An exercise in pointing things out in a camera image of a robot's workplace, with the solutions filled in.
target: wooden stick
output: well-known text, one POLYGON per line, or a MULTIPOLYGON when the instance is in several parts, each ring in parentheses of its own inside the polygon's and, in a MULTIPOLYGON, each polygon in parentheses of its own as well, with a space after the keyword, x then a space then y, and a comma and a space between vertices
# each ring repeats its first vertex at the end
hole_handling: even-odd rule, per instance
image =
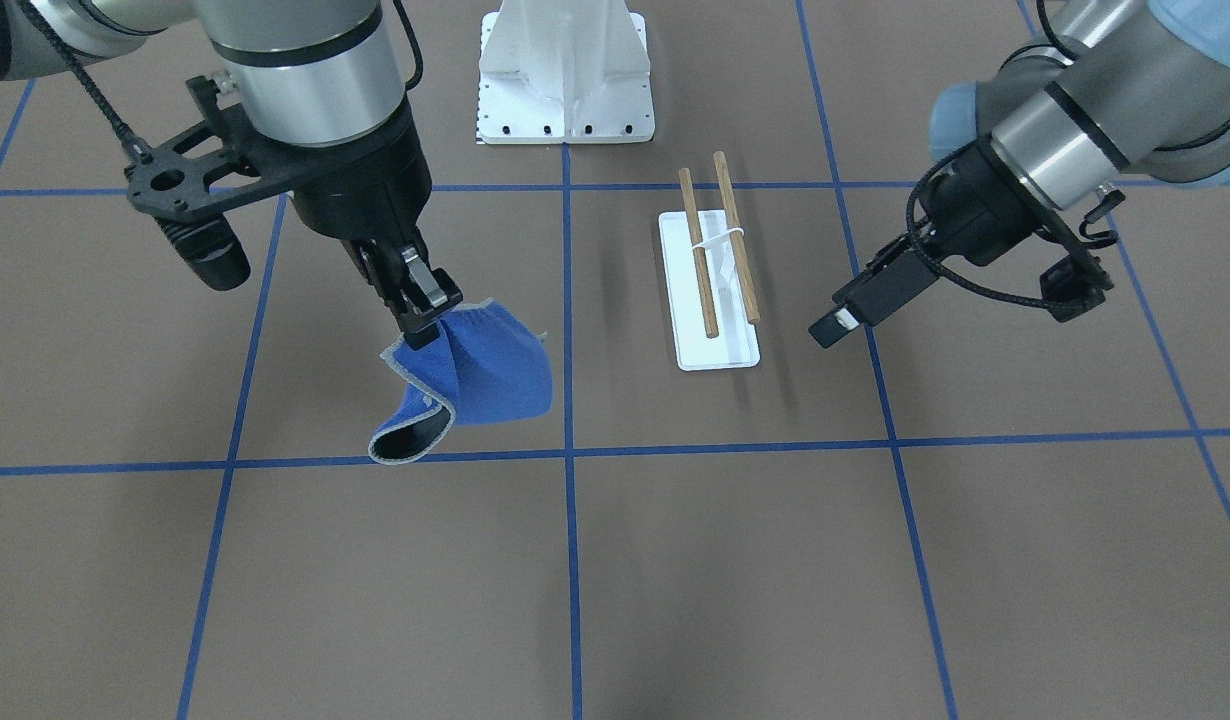
MULTIPOLYGON (((726 167, 724 151, 712 154, 712 164, 717 167, 717 187, 721 188, 721 206, 726 208, 726 226, 738 228, 739 208, 736 206, 736 188, 729 183, 729 169, 726 167)), ((744 299, 744 314, 748 315, 748 324, 756 325, 761 315, 756 310, 756 292, 753 290, 753 272, 748 268, 748 251, 744 247, 744 233, 732 231, 729 234, 729 249, 736 255, 736 273, 739 274, 739 293, 744 299)))
POLYGON ((694 202, 694 182, 691 182, 691 169, 678 170, 678 181, 681 183, 681 202, 688 208, 688 226, 691 228, 691 251, 696 260, 696 283, 699 286, 699 305, 704 308, 704 334, 705 337, 717 337, 717 309, 712 304, 712 281, 708 279, 708 256, 705 249, 700 247, 704 241, 704 229, 699 228, 699 208, 694 202))

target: white mounting plate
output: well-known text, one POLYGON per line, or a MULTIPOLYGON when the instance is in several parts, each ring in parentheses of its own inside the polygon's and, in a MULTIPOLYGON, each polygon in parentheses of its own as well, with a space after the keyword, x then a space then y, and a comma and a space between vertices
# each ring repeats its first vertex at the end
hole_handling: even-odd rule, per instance
MULTIPOLYGON (((646 47, 646 18, 633 18, 637 36, 646 47)), ((501 14, 482 18, 482 50, 501 14)), ((477 94, 477 142, 487 145, 557 145, 567 142, 649 142, 656 135, 656 108, 651 102, 651 80, 645 76, 610 76, 600 90, 574 105, 574 127, 566 124, 563 102, 534 90, 523 76, 482 74, 477 94)))
MULTIPOLYGON (((699 224, 706 240, 728 229, 724 210, 700 210, 699 224)), ((711 340, 704 332, 704 309, 699 305, 688 214, 681 210, 661 214, 661 246, 664 247, 664 277, 669 288, 669 315, 673 318, 673 343, 676 346, 679 368, 752 368, 761 361, 761 351, 756 347, 756 327, 748 324, 744 314, 736 256, 729 249, 729 241, 717 242, 706 252, 720 331, 711 340)))

